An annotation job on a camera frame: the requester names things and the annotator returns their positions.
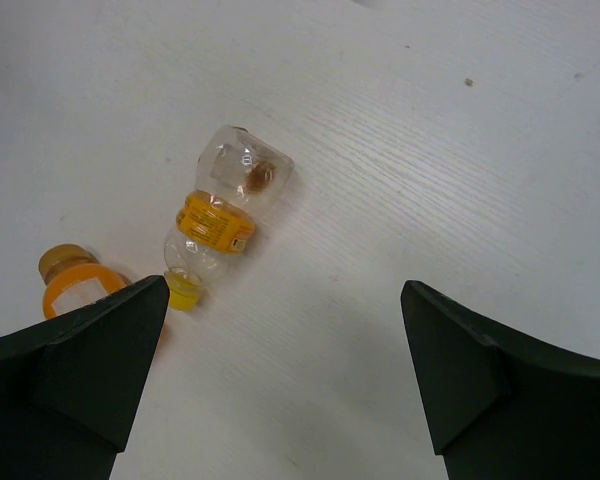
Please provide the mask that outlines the orange juice bottle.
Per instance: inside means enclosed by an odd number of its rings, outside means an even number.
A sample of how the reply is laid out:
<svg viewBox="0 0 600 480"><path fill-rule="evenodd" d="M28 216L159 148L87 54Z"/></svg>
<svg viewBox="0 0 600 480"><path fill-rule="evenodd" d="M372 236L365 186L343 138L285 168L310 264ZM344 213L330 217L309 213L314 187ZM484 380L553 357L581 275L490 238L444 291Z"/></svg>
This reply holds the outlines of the orange juice bottle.
<svg viewBox="0 0 600 480"><path fill-rule="evenodd" d="M41 304L45 320L80 309L135 284L76 244L60 244L47 250L39 259L38 271L45 284Z"/></svg>

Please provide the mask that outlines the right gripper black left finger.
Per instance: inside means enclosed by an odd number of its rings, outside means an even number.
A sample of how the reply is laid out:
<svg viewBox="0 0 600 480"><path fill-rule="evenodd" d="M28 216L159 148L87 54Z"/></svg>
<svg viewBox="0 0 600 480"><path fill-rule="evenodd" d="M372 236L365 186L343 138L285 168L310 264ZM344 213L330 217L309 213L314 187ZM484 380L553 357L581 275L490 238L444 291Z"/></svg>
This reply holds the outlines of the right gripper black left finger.
<svg viewBox="0 0 600 480"><path fill-rule="evenodd" d="M161 275L0 337L0 479L107 479L169 302Z"/></svg>

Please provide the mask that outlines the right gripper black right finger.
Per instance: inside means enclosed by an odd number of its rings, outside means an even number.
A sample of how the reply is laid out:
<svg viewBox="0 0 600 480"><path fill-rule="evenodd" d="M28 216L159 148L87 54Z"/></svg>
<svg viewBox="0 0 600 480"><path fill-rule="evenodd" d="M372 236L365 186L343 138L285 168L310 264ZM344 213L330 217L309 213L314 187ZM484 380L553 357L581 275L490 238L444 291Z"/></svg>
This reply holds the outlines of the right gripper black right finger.
<svg viewBox="0 0 600 480"><path fill-rule="evenodd" d="M600 479L600 360L405 283L406 337L451 479Z"/></svg>

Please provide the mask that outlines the clear bottle yellow cap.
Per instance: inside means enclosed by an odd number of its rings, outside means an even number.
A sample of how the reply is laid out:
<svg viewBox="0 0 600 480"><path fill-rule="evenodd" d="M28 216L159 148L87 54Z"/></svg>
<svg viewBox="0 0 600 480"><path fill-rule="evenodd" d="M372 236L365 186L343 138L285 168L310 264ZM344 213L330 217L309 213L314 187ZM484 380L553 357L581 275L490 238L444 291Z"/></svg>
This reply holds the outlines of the clear bottle yellow cap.
<svg viewBox="0 0 600 480"><path fill-rule="evenodd" d="M165 238L171 308L192 310L231 270L293 172L291 157L246 129L227 125L216 131L198 157L193 190Z"/></svg>

